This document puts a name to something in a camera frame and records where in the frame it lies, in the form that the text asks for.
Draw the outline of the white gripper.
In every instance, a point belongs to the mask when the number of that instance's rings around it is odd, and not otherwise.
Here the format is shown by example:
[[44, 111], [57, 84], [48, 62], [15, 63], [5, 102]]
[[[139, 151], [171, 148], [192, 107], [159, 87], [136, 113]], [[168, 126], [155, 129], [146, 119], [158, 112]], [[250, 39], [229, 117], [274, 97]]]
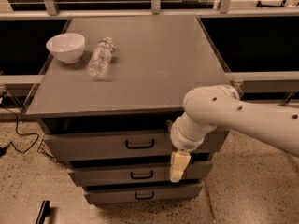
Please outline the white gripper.
[[170, 181], [177, 183], [181, 180], [187, 168], [191, 155], [203, 143], [205, 137], [204, 126], [195, 123], [190, 118], [179, 117], [173, 123], [166, 122], [173, 146], [178, 150], [171, 154]]

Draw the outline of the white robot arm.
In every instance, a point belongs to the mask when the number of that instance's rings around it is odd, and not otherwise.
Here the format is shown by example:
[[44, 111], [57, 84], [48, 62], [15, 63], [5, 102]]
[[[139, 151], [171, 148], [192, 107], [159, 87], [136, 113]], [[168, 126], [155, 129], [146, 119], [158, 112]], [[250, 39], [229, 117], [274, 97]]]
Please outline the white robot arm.
[[235, 88], [195, 88], [183, 99], [184, 113], [171, 124], [170, 180], [177, 183], [191, 153], [219, 127], [236, 130], [272, 147], [299, 156], [299, 109], [242, 102]]

